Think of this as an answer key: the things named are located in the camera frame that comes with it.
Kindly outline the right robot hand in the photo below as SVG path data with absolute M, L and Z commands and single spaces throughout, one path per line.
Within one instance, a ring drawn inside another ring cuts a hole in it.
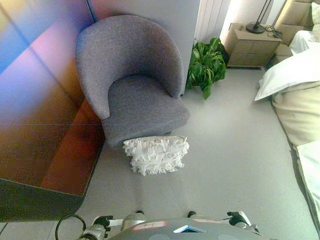
M 228 222 L 234 227 L 238 227 L 243 230 L 251 231 L 254 234 L 260 235 L 256 224 L 252 224 L 243 211 L 229 211 L 227 215 L 230 217 Z

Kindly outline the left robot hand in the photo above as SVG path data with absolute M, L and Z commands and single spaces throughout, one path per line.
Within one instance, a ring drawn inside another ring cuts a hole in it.
M 110 223 L 113 219 L 112 215 L 97 216 L 93 224 L 83 231 L 79 240 L 104 240 L 111 231 Z

